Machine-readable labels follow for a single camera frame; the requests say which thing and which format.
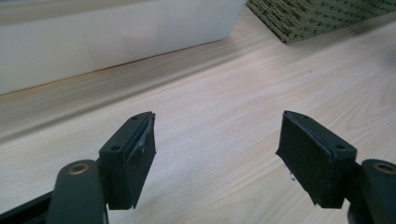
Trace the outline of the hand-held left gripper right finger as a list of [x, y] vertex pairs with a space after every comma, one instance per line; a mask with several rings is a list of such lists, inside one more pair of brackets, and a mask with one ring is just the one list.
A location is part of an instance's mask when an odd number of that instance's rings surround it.
[[285, 111], [276, 155], [314, 204], [342, 207], [344, 179], [353, 169], [356, 148], [307, 115]]

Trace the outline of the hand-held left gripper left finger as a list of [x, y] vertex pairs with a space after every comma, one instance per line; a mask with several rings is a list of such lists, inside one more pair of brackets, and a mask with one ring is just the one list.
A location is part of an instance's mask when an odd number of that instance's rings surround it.
[[99, 150], [110, 210], [136, 208], [156, 155], [154, 123], [151, 111], [132, 116]]

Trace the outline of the cream divided storage box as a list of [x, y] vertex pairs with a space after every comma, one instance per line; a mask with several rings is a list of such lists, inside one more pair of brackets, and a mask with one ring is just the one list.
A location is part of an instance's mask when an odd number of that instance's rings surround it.
[[227, 37], [247, 0], [0, 0], [0, 94]]

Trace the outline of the green woven basket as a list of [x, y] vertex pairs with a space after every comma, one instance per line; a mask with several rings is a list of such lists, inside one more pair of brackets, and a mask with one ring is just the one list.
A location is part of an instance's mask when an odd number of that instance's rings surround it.
[[247, 7], [289, 44], [396, 12], [396, 0], [247, 0]]

